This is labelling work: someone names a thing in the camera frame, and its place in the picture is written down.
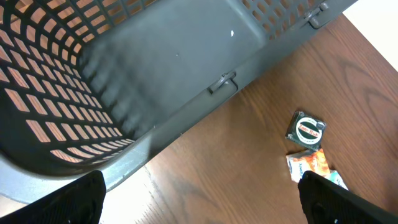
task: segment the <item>wooden surface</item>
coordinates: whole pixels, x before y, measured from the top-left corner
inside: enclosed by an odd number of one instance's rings
[[[106,196],[103,223],[306,223],[285,155],[297,108],[321,117],[330,167],[398,213],[398,73],[344,17]]]

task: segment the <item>wood grain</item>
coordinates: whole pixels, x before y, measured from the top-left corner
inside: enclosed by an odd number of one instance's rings
[[[328,124],[348,188],[398,213],[397,100],[398,73],[340,16],[107,194],[102,223],[306,223],[285,160],[297,108]]]

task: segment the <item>laundry basket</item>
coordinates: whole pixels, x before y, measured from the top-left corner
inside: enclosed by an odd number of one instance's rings
[[[353,2],[0,1],[0,193],[112,189]]]

